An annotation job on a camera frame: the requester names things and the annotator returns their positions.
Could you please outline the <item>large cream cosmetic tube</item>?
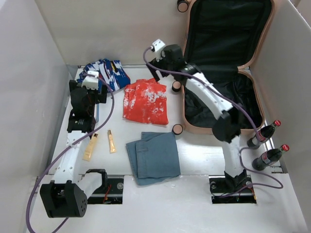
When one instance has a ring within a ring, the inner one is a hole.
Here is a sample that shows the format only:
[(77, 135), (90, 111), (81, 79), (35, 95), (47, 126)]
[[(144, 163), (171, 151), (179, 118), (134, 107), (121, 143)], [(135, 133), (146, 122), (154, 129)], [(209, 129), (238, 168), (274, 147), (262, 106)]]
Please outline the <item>large cream cosmetic tube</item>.
[(92, 157), (92, 154), (93, 154), (93, 151), (94, 151), (94, 148), (97, 144), (97, 140), (98, 140), (98, 134), (97, 133), (94, 133), (90, 139), (90, 142), (88, 144), (88, 146), (86, 147), (86, 150), (85, 150), (85, 153), (83, 155), (83, 160), (84, 161), (90, 161), (91, 160), (91, 157)]

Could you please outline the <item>small cream cosmetic tube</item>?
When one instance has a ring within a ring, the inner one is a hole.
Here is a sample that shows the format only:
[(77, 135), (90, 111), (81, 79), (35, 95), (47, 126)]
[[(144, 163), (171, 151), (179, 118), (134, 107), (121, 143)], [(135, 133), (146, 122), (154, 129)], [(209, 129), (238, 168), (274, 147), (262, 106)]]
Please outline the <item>small cream cosmetic tube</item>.
[(114, 143), (114, 139), (113, 139), (113, 135), (112, 135), (111, 130), (107, 131), (107, 135), (108, 135), (108, 140), (109, 140), (110, 153), (115, 153), (116, 147), (115, 147), (115, 143)]

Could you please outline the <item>cola bottle red cap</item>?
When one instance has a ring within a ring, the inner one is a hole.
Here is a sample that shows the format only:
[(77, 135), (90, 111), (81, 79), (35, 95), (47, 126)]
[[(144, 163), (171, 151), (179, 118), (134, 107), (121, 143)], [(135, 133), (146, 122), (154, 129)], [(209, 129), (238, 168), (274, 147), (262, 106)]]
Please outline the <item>cola bottle red cap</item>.
[(275, 120), (272, 124), (261, 128), (257, 135), (254, 135), (247, 141), (247, 146), (251, 149), (258, 149), (263, 143), (267, 142), (275, 133), (276, 129), (281, 125), (280, 120)]

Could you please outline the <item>white first aid tin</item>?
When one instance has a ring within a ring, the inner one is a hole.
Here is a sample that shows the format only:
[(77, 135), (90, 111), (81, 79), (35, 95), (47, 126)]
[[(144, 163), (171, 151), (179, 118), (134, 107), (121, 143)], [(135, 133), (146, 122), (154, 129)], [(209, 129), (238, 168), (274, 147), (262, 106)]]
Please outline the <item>white first aid tin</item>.
[(95, 118), (96, 124), (99, 122), (99, 119), (100, 119), (100, 105), (97, 104), (96, 105), (96, 118)]

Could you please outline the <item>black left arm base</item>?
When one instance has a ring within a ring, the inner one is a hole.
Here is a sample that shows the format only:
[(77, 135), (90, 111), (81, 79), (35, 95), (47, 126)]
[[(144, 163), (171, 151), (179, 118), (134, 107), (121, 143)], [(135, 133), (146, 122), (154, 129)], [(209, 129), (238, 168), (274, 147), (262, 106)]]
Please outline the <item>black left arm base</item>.
[(88, 198), (88, 204), (122, 204), (124, 177), (108, 177), (107, 187), (96, 189)]

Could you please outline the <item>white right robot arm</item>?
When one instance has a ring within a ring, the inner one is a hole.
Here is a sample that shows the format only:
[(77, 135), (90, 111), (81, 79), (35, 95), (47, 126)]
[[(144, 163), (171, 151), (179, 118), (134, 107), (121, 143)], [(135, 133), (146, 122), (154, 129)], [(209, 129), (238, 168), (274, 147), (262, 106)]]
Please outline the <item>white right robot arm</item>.
[(152, 51), (155, 58), (146, 62), (156, 81), (172, 75), (198, 97), (212, 112), (216, 122), (212, 133), (222, 143), (225, 159), (225, 193), (240, 192), (246, 188), (246, 170), (240, 162), (241, 123), (247, 112), (235, 102), (224, 97), (205, 78), (203, 72), (194, 64), (185, 61), (177, 44), (165, 45), (161, 40), (154, 42), (146, 51)]

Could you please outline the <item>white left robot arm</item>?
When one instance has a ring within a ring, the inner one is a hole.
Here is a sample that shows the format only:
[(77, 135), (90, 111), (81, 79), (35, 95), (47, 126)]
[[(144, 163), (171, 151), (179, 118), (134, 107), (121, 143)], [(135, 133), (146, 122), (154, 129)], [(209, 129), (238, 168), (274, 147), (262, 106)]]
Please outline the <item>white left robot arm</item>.
[(49, 218), (83, 217), (89, 197), (108, 188), (104, 169), (89, 169), (83, 178), (79, 171), (83, 156), (94, 134), (95, 105), (106, 98), (99, 97), (99, 80), (87, 76), (81, 83), (70, 81), (72, 110), (67, 127), (68, 150), (48, 184), (40, 188), (40, 196)]

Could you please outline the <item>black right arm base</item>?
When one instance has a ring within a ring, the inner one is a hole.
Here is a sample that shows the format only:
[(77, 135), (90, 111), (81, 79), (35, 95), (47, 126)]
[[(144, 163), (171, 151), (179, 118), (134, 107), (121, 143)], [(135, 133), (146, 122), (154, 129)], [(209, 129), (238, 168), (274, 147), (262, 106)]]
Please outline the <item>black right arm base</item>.
[(250, 183), (251, 177), (246, 176), (246, 180), (236, 188), (231, 188), (225, 181), (224, 175), (209, 176), (209, 186), (212, 204), (256, 204), (256, 196), (253, 188), (246, 186)]

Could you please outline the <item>blue white patterned garment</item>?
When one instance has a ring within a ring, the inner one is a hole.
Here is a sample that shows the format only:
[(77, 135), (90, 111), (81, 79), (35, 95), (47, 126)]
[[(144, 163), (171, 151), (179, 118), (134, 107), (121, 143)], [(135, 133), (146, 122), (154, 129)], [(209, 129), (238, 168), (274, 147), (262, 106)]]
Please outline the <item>blue white patterned garment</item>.
[(113, 91), (118, 91), (131, 83), (129, 76), (124, 71), (120, 60), (100, 59), (87, 64), (79, 74), (77, 81), (82, 83), (84, 74), (88, 71), (96, 71), (100, 77), (110, 85)]

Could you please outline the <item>red white patterned garment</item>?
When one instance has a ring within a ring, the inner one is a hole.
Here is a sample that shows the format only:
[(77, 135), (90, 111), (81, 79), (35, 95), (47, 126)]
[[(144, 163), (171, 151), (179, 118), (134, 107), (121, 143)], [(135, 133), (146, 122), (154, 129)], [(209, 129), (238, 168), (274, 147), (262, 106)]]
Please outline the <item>red white patterned garment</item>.
[(167, 125), (167, 87), (140, 79), (124, 88), (123, 118), (138, 123)]

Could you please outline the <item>pink hard-shell suitcase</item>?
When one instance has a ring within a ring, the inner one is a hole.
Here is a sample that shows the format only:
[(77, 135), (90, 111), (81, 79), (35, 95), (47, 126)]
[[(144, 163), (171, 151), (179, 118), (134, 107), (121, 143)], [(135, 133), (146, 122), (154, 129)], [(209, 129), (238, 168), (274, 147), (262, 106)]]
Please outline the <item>pink hard-shell suitcase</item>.
[(248, 113), (241, 132), (265, 121), (249, 67), (256, 60), (275, 9), (272, 0), (193, 0), (189, 4), (183, 54), (225, 97)]

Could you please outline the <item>folded blue denim shorts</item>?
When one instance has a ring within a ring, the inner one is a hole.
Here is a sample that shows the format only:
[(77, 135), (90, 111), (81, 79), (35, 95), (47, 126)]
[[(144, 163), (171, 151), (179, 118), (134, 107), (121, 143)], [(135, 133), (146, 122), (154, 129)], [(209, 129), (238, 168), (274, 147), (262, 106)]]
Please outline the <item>folded blue denim shorts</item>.
[(126, 144), (137, 185), (160, 183), (181, 175), (173, 133), (142, 132), (141, 139)]

